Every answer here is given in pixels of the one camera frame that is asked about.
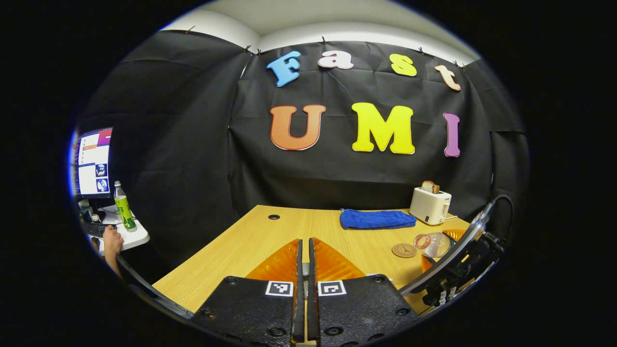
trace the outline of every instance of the letter m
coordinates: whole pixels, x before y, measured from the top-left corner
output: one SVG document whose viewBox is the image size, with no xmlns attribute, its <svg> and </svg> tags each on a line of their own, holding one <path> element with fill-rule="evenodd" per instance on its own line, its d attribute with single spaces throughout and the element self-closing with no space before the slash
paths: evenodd
<svg viewBox="0 0 617 347">
<path fill-rule="evenodd" d="M 394 106 L 387 121 L 368 102 L 356 102 L 351 106 L 358 114 L 358 140 L 352 144 L 354 151 L 371 152 L 375 146 L 371 143 L 371 134 L 380 151 L 385 151 L 392 136 L 390 145 L 393 153 L 413 154 L 416 149 L 412 144 L 411 118 L 413 111 L 409 107 Z"/>
</svg>

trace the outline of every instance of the blue letter f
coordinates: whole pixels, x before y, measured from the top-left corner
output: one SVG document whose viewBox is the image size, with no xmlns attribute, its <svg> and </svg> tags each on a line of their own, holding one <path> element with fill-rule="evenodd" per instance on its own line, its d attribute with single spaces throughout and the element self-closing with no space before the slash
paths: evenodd
<svg viewBox="0 0 617 347">
<path fill-rule="evenodd" d="M 291 69 L 298 69 L 300 67 L 300 63 L 294 57 L 301 56 L 298 51 L 291 51 L 284 56 L 278 58 L 277 60 L 266 65 L 266 68 L 272 69 L 274 71 L 276 77 L 278 78 L 278 82 L 276 82 L 276 86 L 284 86 L 287 83 L 295 80 L 300 75 L 297 71 L 291 71 Z"/>
</svg>

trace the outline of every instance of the bread slice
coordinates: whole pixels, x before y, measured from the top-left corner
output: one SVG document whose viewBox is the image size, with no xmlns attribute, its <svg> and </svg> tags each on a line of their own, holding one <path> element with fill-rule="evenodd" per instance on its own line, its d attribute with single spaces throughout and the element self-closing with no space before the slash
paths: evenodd
<svg viewBox="0 0 617 347">
<path fill-rule="evenodd" d="M 439 186 L 431 181 L 422 182 L 422 187 L 420 189 L 428 191 L 429 193 L 439 194 Z"/>
<path fill-rule="evenodd" d="M 433 187 L 435 186 L 435 183 L 431 182 L 431 181 L 424 181 L 422 182 L 422 187 L 420 187 L 420 189 L 422 190 L 426 190 L 429 192 L 433 192 Z"/>
</svg>

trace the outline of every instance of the blue towel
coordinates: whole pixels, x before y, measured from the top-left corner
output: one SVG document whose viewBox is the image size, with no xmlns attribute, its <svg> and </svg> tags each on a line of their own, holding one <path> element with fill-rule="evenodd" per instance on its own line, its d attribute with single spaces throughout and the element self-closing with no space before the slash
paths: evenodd
<svg viewBox="0 0 617 347">
<path fill-rule="evenodd" d="M 361 212 L 341 209 L 343 229 L 396 229 L 416 225 L 416 217 L 401 211 Z"/>
</svg>

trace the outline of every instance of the black fabric backdrop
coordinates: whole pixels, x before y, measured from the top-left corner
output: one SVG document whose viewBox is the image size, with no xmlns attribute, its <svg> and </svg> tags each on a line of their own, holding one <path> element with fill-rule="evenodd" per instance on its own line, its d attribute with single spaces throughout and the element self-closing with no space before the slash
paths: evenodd
<svg viewBox="0 0 617 347">
<path fill-rule="evenodd" d="M 208 35 L 157 32 L 111 71 L 80 117 L 80 129 L 114 127 L 110 177 L 170 268 L 238 218 L 226 131 L 250 55 Z"/>
<path fill-rule="evenodd" d="M 293 50 L 302 53 L 296 58 L 300 77 L 279 88 L 266 65 Z M 331 50 L 350 53 L 355 66 L 319 67 L 321 54 Z M 396 74 L 393 53 L 411 58 L 418 74 Z M 454 72 L 460 92 L 445 84 L 437 64 Z M 309 43 L 257 56 L 209 35 L 160 31 L 111 72 L 80 128 L 114 126 L 110 175 L 122 181 L 150 243 L 174 267 L 256 204 L 405 208 L 413 188 L 432 180 L 452 194 L 450 213 L 467 221 L 504 191 L 518 212 L 528 184 L 528 150 L 502 91 L 482 61 L 460 69 L 387 44 Z M 374 104 L 384 118 L 397 105 L 413 109 L 415 154 L 377 147 L 355 152 L 355 102 Z M 317 143 L 304 151 L 277 148 L 270 139 L 270 109 L 295 106 L 290 132 L 302 136 L 308 104 L 326 107 Z M 459 157 L 444 156 L 445 112 L 460 118 Z M 494 220 L 504 234 L 509 211 L 499 207 Z"/>
</svg>

